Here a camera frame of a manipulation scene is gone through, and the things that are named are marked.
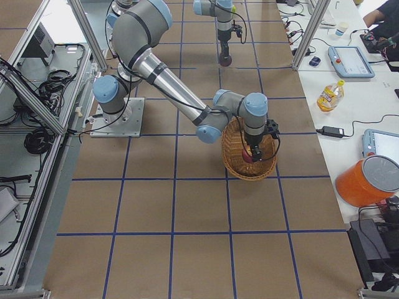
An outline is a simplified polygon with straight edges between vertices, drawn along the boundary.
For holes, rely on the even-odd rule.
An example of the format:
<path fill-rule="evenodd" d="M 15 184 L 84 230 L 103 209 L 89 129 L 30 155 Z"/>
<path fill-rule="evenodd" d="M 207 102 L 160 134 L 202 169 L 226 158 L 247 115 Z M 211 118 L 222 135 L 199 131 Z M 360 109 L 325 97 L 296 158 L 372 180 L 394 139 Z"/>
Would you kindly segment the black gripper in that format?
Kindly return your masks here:
<path fill-rule="evenodd" d="M 262 161 L 262 151 L 259 149 L 259 144 L 262 142 L 263 136 L 262 133 L 260 135 L 250 135 L 247 132 L 244 133 L 250 162 Z"/>
<path fill-rule="evenodd" d="M 221 59 L 229 59 L 229 39 L 220 39 Z"/>

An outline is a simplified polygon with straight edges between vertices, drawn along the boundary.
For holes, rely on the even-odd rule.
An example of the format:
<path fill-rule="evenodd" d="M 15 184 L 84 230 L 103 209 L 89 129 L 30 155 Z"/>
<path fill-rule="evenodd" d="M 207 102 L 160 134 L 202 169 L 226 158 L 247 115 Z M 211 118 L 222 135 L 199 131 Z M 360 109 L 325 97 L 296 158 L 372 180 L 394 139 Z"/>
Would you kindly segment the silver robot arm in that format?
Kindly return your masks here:
<path fill-rule="evenodd" d="M 112 28 L 111 43 L 119 69 L 115 74 L 98 78 L 93 93 L 108 123 L 123 116 L 127 109 L 125 98 L 145 81 L 169 98 L 196 126 L 196 135 L 204 143 L 214 143 L 232 117 L 242 118 L 244 158 L 250 163 L 266 160 L 260 147 L 269 132 L 264 94 L 241 95 L 221 89 L 210 107 L 153 53 L 154 46 L 172 26 L 172 15 L 164 1 L 138 1 L 121 15 L 110 13 L 106 22 Z"/>
<path fill-rule="evenodd" d="M 231 39 L 231 33 L 233 31 L 233 2 L 230 0 L 195 0 L 193 1 L 193 11 L 199 16 L 210 16 L 216 18 L 217 36 L 221 44 L 219 64 L 224 67 L 229 66 L 232 62 L 232 58 L 229 54 L 228 42 Z"/>

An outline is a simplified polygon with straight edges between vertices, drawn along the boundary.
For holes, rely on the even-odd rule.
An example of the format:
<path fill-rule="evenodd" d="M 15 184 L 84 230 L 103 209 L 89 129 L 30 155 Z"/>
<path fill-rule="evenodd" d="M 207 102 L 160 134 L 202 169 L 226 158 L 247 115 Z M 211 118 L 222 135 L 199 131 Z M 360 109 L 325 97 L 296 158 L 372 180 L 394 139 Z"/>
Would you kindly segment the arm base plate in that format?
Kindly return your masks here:
<path fill-rule="evenodd" d="M 104 114 L 101 106 L 97 105 L 96 113 L 99 117 L 90 118 L 92 125 L 90 136 L 93 138 L 138 138 L 141 135 L 145 98 L 124 98 L 127 104 L 124 112 L 109 115 Z"/>

